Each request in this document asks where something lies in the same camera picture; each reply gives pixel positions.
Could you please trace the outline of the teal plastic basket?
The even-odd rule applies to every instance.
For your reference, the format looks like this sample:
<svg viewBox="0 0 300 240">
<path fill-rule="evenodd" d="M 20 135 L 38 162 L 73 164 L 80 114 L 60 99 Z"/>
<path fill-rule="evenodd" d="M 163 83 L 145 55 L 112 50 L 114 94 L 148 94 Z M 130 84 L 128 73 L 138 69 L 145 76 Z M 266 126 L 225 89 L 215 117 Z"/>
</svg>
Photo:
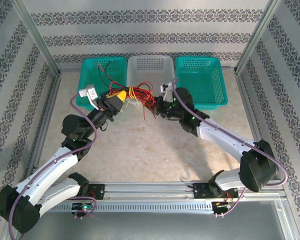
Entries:
<svg viewBox="0 0 300 240">
<path fill-rule="evenodd" d="M 94 88 L 100 97 L 109 91 L 125 87 L 127 84 L 127 60 L 124 57 L 94 57 L 83 60 L 77 90 L 88 85 Z"/>
<path fill-rule="evenodd" d="M 186 88 L 199 110 L 216 110 L 228 104 L 221 62 L 210 56 L 179 56 L 175 60 L 177 87 Z"/>
</svg>

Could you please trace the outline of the white plastic basket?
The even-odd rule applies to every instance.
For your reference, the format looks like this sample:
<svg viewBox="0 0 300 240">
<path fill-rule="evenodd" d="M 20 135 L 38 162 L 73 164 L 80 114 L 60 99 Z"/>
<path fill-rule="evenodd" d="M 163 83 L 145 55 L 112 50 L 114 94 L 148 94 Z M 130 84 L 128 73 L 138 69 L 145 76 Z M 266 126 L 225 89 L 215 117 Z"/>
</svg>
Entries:
<svg viewBox="0 0 300 240">
<path fill-rule="evenodd" d="M 126 85 L 137 86 L 142 82 L 153 85 L 152 94 L 161 94 L 161 86 L 168 85 L 175 77 L 173 59 L 165 55 L 132 56 L 127 63 Z"/>
</svg>

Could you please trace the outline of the grey metal panel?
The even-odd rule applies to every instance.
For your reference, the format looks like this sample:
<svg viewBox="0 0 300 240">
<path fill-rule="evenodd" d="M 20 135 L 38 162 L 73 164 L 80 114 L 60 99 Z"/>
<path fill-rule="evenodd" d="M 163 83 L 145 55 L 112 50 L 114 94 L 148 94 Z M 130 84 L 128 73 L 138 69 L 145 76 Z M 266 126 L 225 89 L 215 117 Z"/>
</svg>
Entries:
<svg viewBox="0 0 300 240">
<path fill-rule="evenodd" d="M 75 219 L 47 213 L 23 240 L 299 240 L 271 207 L 240 207 L 226 217 L 204 214 L 95 213 Z"/>
</svg>

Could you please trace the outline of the aluminium side rail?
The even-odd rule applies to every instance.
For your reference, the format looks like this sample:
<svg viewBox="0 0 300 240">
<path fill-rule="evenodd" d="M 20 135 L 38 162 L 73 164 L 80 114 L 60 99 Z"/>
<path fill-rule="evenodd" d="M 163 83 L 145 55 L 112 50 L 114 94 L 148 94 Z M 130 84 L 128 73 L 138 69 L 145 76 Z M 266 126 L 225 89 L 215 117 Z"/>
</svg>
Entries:
<svg viewBox="0 0 300 240">
<path fill-rule="evenodd" d="M 267 141 L 271 146 L 275 159 L 284 166 L 287 173 L 290 173 L 290 156 L 283 142 L 270 101 L 267 100 L 261 84 L 254 85 L 250 78 L 245 83 L 239 74 L 236 74 L 235 78 L 253 139 Z"/>
<path fill-rule="evenodd" d="M 62 73 L 61 71 L 59 71 L 52 80 L 48 89 L 48 93 L 46 95 L 46 99 L 42 108 L 37 130 L 34 136 L 33 144 L 30 150 L 29 163 L 24 172 L 22 180 L 25 180 L 28 176 L 30 176 L 40 163 L 44 142 L 46 139 L 61 79 Z"/>
</svg>

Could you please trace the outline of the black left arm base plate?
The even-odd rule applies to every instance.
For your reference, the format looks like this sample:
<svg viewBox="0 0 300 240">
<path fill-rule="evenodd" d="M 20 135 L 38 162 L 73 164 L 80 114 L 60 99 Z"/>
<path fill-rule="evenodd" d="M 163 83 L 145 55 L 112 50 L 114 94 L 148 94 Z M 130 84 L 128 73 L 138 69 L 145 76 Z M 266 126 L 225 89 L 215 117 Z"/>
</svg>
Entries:
<svg viewBox="0 0 300 240">
<path fill-rule="evenodd" d="M 105 195 L 105 185 L 101 183 L 90 183 L 88 185 L 87 197 L 92 197 L 96 200 L 103 200 Z"/>
</svg>

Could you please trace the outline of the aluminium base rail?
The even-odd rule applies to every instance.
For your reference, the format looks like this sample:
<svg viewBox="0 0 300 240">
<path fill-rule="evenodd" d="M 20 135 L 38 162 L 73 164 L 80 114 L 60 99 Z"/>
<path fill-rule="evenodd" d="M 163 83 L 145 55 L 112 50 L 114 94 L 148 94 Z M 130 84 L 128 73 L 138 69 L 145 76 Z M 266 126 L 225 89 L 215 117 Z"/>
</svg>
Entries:
<svg viewBox="0 0 300 240">
<path fill-rule="evenodd" d="M 180 182 L 93 182 L 92 184 L 104 184 L 104 201 L 183 201 L 183 200 L 212 200 L 195 199 L 192 188 L 188 185 L 194 183 L 207 183 L 206 181 L 180 181 Z M 272 201 L 287 198 L 282 186 L 264 187 L 259 192 L 235 187 L 243 201 Z"/>
</svg>

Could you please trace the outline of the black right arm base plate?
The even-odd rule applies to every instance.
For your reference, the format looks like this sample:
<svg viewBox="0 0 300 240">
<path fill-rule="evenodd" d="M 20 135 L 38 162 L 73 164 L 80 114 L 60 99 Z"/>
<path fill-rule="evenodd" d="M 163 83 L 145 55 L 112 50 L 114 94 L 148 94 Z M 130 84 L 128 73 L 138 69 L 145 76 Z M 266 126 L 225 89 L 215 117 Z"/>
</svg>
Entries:
<svg viewBox="0 0 300 240">
<path fill-rule="evenodd" d="M 228 199 L 233 198 L 237 199 L 239 197 L 237 188 L 230 188 L 228 190 L 221 190 L 213 193 L 209 188 L 209 184 L 207 182 L 199 182 L 188 185 L 189 188 L 192 188 L 193 196 L 195 199 Z"/>
</svg>

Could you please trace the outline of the aluminium frame post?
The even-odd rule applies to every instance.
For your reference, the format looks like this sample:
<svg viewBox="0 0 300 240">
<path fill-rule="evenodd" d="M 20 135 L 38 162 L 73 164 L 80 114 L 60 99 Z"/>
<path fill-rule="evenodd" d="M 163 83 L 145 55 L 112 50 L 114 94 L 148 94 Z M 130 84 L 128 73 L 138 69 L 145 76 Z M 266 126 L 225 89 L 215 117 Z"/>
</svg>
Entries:
<svg viewBox="0 0 300 240">
<path fill-rule="evenodd" d="M 40 50 L 50 70 L 54 75 L 58 74 L 60 70 L 56 64 L 56 61 L 54 60 L 43 36 L 41 35 L 24 1 L 23 0 L 10 0 L 10 1 L 13 7 L 15 8 L 16 12 L 18 13 L 19 17 L 21 18 L 23 24 L 27 28 L 27 31 L 31 35 L 34 43 L 37 45 L 38 49 Z"/>
<path fill-rule="evenodd" d="M 243 68 L 245 67 L 247 61 L 249 60 L 250 56 L 252 55 L 256 45 L 258 44 L 260 38 L 263 36 L 267 26 L 276 13 L 279 5 L 283 0 L 269 0 L 259 22 L 257 23 L 255 29 L 253 30 L 250 39 L 246 47 L 244 48 L 239 61 L 237 62 L 234 72 L 236 74 L 240 73 Z"/>
</svg>

